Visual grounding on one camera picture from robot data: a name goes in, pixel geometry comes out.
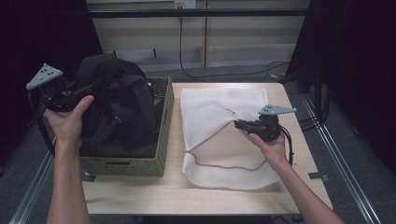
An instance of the black bag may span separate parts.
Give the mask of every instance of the black bag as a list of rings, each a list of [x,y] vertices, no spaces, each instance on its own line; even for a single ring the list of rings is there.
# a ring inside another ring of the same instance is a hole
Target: black bag
[[[87,57],[75,81],[78,90],[92,85],[95,97],[83,115],[81,156],[112,157],[98,148],[115,140],[126,151],[157,141],[163,105],[154,106],[152,89],[136,64],[113,54]]]

